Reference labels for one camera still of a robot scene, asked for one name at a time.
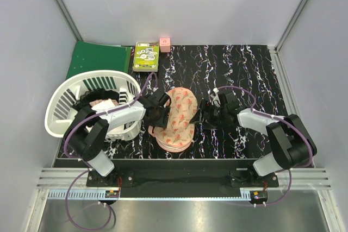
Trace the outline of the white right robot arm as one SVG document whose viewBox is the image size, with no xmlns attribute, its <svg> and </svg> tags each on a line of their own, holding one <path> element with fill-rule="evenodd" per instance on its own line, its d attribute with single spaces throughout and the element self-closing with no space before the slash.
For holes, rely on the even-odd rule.
<svg viewBox="0 0 348 232">
<path fill-rule="evenodd" d="M 298 115 L 274 116 L 240 105 L 234 93 L 218 93 L 211 102 L 203 99 L 190 121 L 203 129 L 238 126 L 252 129 L 269 139 L 271 153 L 256 160 L 247 172 L 248 183 L 260 186 L 268 174 L 308 166 L 317 148 Z"/>
</svg>

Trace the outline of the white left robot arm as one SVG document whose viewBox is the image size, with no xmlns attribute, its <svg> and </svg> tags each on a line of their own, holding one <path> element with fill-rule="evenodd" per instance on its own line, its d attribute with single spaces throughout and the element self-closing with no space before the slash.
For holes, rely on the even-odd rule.
<svg viewBox="0 0 348 232">
<path fill-rule="evenodd" d="M 73 149 L 79 159 L 98 173 L 103 185 L 112 186 L 117 181 L 115 165 L 102 149 L 107 133 L 129 122 L 141 120 L 152 127 L 166 128 L 170 105 L 170 96 L 159 90 L 110 109 L 95 111 L 87 105 L 78 111 L 65 132 L 64 151 L 67 151 L 67 147 Z"/>
</svg>

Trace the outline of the pink mesh bra laundry bag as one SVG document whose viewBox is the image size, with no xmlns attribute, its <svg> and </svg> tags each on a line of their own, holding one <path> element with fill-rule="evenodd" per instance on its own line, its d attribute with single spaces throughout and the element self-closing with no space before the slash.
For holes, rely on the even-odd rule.
<svg viewBox="0 0 348 232">
<path fill-rule="evenodd" d="M 165 151 L 179 153 L 186 150 L 193 142 L 195 126 L 190 123 L 197 112 L 198 102 L 192 91 L 176 87 L 168 93 L 171 102 L 167 127 L 148 128 L 148 132 Z"/>
</svg>

